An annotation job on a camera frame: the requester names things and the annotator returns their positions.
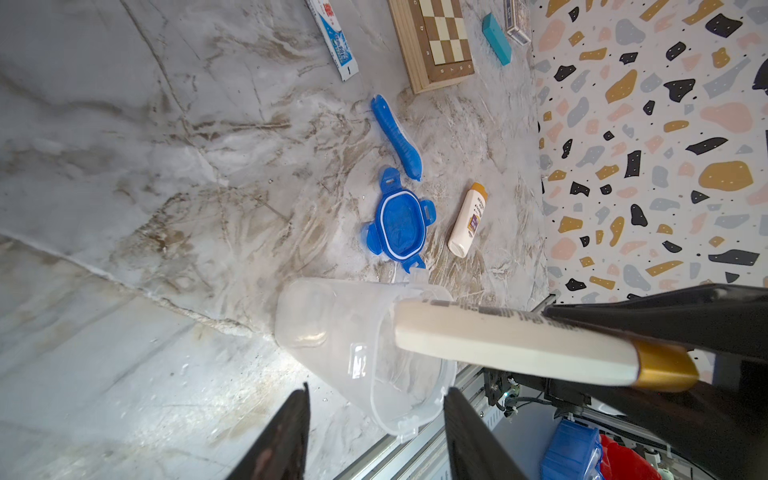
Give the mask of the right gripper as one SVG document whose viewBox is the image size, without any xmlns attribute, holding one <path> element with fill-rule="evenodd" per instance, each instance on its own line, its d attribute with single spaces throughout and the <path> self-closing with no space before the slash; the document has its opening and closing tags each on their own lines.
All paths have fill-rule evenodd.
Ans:
<svg viewBox="0 0 768 480">
<path fill-rule="evenodd" d="M 550 305 L 555 320 L 706 350 L 713 382 L 683 393 L 599 387 L 517 374 L 571 413 L 611 433 L 667 448 L 713 479 L 767 477 L 767 290 L 706 284 L 617 303 Z"/>
</svg>

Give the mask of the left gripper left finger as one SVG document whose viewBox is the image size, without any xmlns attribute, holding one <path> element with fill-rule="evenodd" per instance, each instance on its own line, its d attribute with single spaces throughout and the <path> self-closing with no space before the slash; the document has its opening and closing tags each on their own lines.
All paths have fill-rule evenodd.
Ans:
<svg viewBox="0 0 768 480">
<path fill-rule="evenodd" d="M 311 419 L 307 383 L 294 390 L 227 479 L 303 479 Z"/>
</svg>

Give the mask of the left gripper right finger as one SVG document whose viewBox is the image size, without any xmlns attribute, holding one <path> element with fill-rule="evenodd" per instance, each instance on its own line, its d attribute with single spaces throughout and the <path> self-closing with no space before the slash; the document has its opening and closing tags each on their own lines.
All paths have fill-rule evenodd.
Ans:
<svg viewBox="0 0 768 480">
<path fill-rule="evenodd" d="M 451 387 L 443 405 L 452 479 L 526 479 L 459 389 Z"/>
</svg>

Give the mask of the cream tube orange cap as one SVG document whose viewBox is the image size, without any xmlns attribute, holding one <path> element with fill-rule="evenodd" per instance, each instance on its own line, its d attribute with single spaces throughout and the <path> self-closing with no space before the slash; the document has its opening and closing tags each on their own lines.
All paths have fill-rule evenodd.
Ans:
<svg viewBox="0 0 768 480">
<path fill-rule="evenodd" d="M 506 308 L 401 301 L 394 308 L 394 335 L 399 348 L 414 353 L 582 384 L 682 392 L 700 378 L 682 347 Z"/>
</svg>

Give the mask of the clear plastic container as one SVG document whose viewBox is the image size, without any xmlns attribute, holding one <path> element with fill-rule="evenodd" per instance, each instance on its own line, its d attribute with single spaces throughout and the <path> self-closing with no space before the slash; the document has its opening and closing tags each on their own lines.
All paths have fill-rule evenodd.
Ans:
<svg viewBox="0 0 768 480">
<path fill-rule="evenodd" d="M 395 306 L 451 300 L 443 287 L 301 278 L 279 296 L 275 339 L 312 373 L 405 442 L 441 415 L 457 364 L 396 345 Z"/>
</svg>

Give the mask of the blue container lid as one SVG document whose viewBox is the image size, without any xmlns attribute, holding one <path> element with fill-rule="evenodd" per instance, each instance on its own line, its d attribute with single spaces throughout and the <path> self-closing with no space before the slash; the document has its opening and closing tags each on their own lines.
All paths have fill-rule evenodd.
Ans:
<svg viewBox="0 0 768 480">
<path fill-rule="evenodd" d="M 420 253 L 427 228 L 437 220 L 434 203 L 403 187 L 400 172 L 393 167 L 381 172 L 379 186 L 382 196 L 374 219 L 362 228 L 364 245 L 372 254 L 398 262 L 407 273 L 425 269 Z"/>
</svg>

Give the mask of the white bottle orange cap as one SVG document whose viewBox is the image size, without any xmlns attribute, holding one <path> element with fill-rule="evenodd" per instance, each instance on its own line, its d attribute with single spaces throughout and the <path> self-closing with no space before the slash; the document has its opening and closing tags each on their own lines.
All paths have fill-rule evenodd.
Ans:
<svg viewBox="0 0 768 480">
<path fill-rule="evenodd" d="M 475 182 L 467 190 L 448 239 L 448 248 L 453 255 L 465 258 L 469 253 L 483 218 L 487 200 L 488 193 L 482 184 Z"/>
</svg>

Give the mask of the white blue toothpaste tube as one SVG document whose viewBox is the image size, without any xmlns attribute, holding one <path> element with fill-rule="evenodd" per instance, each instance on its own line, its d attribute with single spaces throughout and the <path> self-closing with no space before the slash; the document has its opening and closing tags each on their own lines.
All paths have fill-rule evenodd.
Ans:
<svg viewBox="0 0 768 480">
<path fill-rule="evenodd" d="M 359 72 L 359 68 L 330 2 L 306 0 L 305 3 L 318 25 L 341 80 L 348 81 Z"/>
</svg>

